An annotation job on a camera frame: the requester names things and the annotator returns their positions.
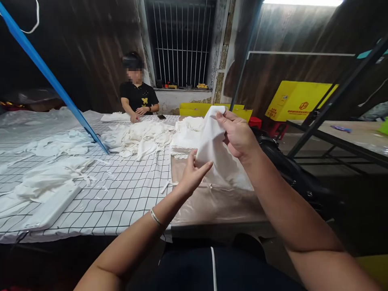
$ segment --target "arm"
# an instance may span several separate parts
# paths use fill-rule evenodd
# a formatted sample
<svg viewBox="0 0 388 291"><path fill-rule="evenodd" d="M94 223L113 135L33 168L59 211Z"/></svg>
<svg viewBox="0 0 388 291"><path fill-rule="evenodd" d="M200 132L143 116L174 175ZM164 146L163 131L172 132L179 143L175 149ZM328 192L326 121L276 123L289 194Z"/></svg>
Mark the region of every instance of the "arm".
<svg viewBox="0 0 388 291"><path fill-rule="evenodd" d="M156 96L155 90L151 88L150 94L148 95L148 100L152 106L150 107L140 107L136 109L136 113L139 115L144 115L146 112L157 112L159 111L159 100Z"/></svg>
<svg viewBox="0 0 388 291"><path fill-rule="evenodd" d="M132 110L131 106L129 105L128 98L121 98L121 105L122 105L122 108L125 110L125 112L131 116L132 123L139 121L137 119L139 117L139 115Z"/></svg>
<svg viewBox="0 0 388 291"><path fill-rule="evenodd" d="M345 252L332 229L280 176L247 122L227 111L217 120L226 144L243 165L255 193L307 289L380 290Z"/></svg>
<svg viewBox="0 0 388 291"><path fill-rule="evenodd" d="M120 234L90 266L75 290L118 290L120 276L136 270L147 251L160 238L183 203L193 194L210 170L209 162L197 169L194 165L196 151L189 155L178 186L154 207L154 213L163 226L152 218L150 212Z"/></svg>

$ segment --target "window bars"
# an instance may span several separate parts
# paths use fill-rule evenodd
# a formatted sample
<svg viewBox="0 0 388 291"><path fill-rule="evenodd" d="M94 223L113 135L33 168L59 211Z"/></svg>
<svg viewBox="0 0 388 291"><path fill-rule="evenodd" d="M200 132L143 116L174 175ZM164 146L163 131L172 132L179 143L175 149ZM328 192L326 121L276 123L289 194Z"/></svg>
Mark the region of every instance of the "window bars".
<svg viewBox="0 0 388 291"><path fill-rule="evenodd" d="M205 83L216 0L146 0L155 75L180 87Z"/></svg>

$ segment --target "bangle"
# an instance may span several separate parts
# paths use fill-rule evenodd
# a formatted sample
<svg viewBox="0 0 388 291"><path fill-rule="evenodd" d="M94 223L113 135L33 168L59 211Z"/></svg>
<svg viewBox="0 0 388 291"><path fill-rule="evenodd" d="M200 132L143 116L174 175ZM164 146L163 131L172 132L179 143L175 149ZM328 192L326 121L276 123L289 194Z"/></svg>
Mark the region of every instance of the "bangle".
<svg viewBox="0 0 388 291"><path fill-rule="evenodd" d="M153 208L153 207L151 208L150 213L151 213L152 218L155 220L155 222L156 222L157 224L159 224L159 226L163 226L163 224L162 224L162 223L159 221L159 219L156 217L156 215L155 215L155 213L154 213L154 208Z"/></svg>

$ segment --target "wooden wall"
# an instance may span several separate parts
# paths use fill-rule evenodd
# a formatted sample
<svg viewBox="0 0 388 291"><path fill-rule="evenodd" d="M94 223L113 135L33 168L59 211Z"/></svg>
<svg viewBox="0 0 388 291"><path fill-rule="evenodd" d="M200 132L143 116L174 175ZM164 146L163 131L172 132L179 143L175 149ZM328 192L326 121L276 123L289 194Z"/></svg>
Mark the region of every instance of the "wooden wall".
<svg viewBox="0 0 388 291"><path fill-rule="evenodd" d="M382 0L346 0L338 8L263 4L251 50L358 54L372 49L387 31L387 10L388 2ZM243 9L242 18L249 13L249 7ZM247 35L241 34L236 41L246 42ZM237 60L241 54L242 46L236 48ZM244 70L238 103L263 117L282 80L332 83L358 63L353 57L253 54ZM338 108L332 119L356 116L381 100L388 101L381 90L366 106L356 108L388 78L387 72L387 60L375 65L360 88L352 91L351 101ZM239 73L234 64L224 95L232 96Z"/></svg>
<svg viewBox="0 0 388 291"><path fill-rule="evenodd" d="M82 111L121 110L125 80L121 56L144 57L135 0L39 0L40 25L27 35ZM35 1L3 0L21 29L36 22ZM0 19L0 95L16 88L49 86Z"/></svg>

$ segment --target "hand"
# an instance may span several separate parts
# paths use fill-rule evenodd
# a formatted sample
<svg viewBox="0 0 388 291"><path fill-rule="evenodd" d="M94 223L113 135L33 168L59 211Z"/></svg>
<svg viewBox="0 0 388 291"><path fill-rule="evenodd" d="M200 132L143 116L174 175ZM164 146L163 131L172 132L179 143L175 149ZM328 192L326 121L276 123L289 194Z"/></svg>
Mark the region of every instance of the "hand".
<svg viewBox="0 0 388 291"><path fill-rule="evenodd" d="M246 120L226 111L224 115L217 112L217 121L226 130L224 142L236 158L249 156L253 151L260 149Z"/></svg>
<svg viewBox="0 0 388 291"><path fill-rule="evenodd" d="M186 168L183 171L183 176L178 183L176 189L187 195L192 195L194 190L199 186L205 174L213 166L213 162L207 162L199 169L195 167L195 155L197 150L192 150L187 158Z"/></svg>
<svg viewBox="0 0 388 291"><path fill-rule="evenodd" d="M132 123L136 123L136 122L139 122L139 115L138 114L133 114L131 115L131 122Z"/></svg>
<svg viewBox="0 0 388 291"><path fill-rule="evenodd" d="M140 107L140 108L137 108L136 109L136 114L142 116L144 115L146 112L150 111L150 108L149 107Z"/></svg>

